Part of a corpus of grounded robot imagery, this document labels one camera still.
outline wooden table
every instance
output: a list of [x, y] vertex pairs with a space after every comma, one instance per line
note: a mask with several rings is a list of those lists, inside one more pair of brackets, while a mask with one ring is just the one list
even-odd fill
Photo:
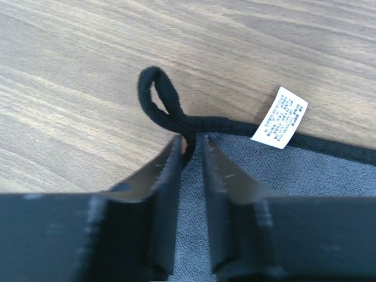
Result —
[[107, 189], [155, 156], [150, 65], [187, 114], [260, 123], [283, 86], [299, 132], [376, 149], [375, 1], [176, 2], [0, 0], [0, 191]]

